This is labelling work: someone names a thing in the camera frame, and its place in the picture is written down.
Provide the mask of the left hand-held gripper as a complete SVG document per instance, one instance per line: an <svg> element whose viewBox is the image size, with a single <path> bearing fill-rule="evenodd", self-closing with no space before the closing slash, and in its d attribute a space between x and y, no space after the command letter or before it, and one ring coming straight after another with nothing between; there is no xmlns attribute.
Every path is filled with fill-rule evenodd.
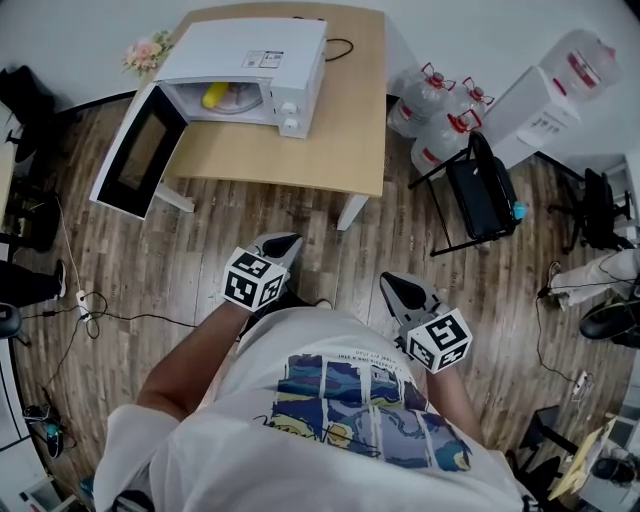
<svg viewBox="0 0 640 512"><path fill-rule="evenodd" d="M236 248L224 268L225 300L257 312L281 297L302 249L297 233L265 233L247 248Z"/></svg>

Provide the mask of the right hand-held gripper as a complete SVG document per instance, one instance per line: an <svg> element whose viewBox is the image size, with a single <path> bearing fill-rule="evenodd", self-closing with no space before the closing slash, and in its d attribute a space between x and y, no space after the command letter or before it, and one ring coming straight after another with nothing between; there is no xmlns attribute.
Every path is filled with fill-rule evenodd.
<svg viewBox="0 0 640 512"><path fill-rule="evenodd" d="M380 290L398 322L396 347L429 373L465 358L473 336L458 309L442 302L435 288L412 274L385 272Z"/></svg>

